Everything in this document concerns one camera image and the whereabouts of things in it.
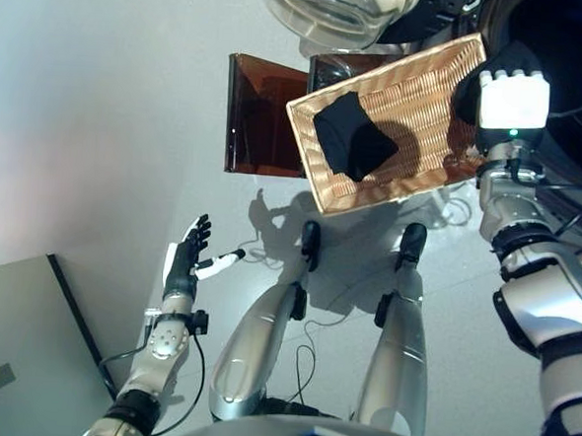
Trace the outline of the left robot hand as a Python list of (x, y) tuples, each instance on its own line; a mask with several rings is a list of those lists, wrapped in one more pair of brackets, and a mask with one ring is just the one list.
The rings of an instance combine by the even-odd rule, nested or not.
[(246, 256), (243, 249), (237, 249), (201, 260), (210, 237), (211, 221), (204, 214), (188, 226), (180, 241), (168, 244), (162, 270), (164, 299), (181, 293), (194, 299), (199, 280), (219, 274)]

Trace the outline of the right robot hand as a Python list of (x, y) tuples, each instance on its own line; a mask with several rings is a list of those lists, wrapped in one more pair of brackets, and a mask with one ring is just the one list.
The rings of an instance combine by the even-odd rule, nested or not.
[(478, 75), (476, 147), (486, 156), (502, 143), (516, 142), (534, 148), (546, 129), (550, 84), (541, 70), (516, 69)]

